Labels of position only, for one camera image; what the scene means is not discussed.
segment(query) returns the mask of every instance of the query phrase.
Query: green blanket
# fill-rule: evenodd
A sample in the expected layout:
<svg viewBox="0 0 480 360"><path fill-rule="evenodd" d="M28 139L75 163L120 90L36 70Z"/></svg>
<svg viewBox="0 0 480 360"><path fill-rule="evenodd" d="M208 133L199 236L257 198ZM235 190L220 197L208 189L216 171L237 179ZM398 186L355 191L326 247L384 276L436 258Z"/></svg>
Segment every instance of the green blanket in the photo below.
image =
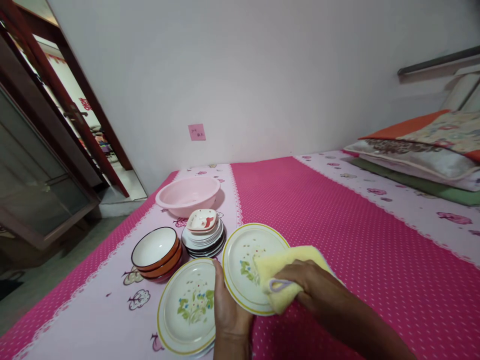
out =
<svg viewBox="0 0 480 360"><path fill-rule="evenodd" d="M462 205L480 205L480 191L472 192L462 190L456 187L440 184L438 182L433 182L419 177L406 175L398 171L387 169L386 167L374 164L359 157L354 158L350 161L350 163L358 166L359 168L368 170L369 172L383 176L384 178L392 179L397 183L407 185L414 189L418 189L426 194L431 194L436 197Z"/></svg>

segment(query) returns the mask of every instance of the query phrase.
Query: human hand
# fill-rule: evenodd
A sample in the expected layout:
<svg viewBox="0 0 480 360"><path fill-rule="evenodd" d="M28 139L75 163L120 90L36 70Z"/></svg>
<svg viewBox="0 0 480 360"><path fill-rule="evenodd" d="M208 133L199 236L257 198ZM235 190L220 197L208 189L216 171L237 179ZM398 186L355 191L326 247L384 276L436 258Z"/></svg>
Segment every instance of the human hand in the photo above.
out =
<svg viewBox="0 0 480 360"><path fill-rule="evenodd" d="M247 339L254 316L238 305L225 286L224 270L217 260L215 266L215 326L216 336Z"/></svg>
<svg viewBox="0 0 480 360"><path fill-rule="evenodd" d="M303 288L297 301L335 338L367 359L415 359L397 333L314 261L295 260L275 275Z"/></svg>

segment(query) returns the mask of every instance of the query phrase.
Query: yellow towel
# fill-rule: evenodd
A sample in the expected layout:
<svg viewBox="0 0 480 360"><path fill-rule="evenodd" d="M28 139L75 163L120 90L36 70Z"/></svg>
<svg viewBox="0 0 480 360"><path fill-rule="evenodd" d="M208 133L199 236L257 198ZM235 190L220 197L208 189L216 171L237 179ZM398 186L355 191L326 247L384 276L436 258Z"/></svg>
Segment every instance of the yellow towel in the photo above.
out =
<svg viewBox="0 0 480 360"><path fill-rule="evenodd" d="M303 289L297 283L292 283L279 292L272 292L270 289L270 280L273 279L285 265L291 264L295 260L313 260L322 269L335 276L325 261L324 256L313 246L291 247L274 255L254 258L253 261L260 277L261 290L267 295L273 311L279 315L283 314L285 309Z"/></svg>

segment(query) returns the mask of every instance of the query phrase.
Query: pink polka dot sheet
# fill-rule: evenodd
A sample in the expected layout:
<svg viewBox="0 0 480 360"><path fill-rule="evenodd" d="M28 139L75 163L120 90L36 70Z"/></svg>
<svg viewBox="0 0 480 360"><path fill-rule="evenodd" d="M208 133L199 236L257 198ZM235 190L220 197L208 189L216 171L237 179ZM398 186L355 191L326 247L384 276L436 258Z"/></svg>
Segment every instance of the pink polka dot sheet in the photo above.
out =
<svg viewBox="0 0 480 360"><path fill-rule="evenodd" d="M214 208L228 236L256 222L291 246L314 245L419 359L478 357L480 212L350 159L329 151L194 167L161 187L186 177L218 179ZM130 260L151 230L170 226L180 235L186 224L156 205L155 195L0 339L0 359L173 358L157 334L165 285L143 280ZM255 319L251 349L254 359L358 358L296 302L282 316Z"/></svg>

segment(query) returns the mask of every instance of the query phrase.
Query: pink basin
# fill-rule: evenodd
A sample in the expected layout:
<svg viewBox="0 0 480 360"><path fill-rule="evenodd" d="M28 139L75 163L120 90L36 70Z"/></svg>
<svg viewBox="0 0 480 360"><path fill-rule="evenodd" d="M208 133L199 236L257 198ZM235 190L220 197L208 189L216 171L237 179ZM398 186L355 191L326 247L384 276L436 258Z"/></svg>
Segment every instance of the pink basin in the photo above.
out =
<svg viewBox="0 0 480 360"><path fill-rule="evenodd" d="M174 181L155 197L164 209L180 218L188 218L198 209L210 209L220 190L220 182L213 177L189 177Z"/></svg>

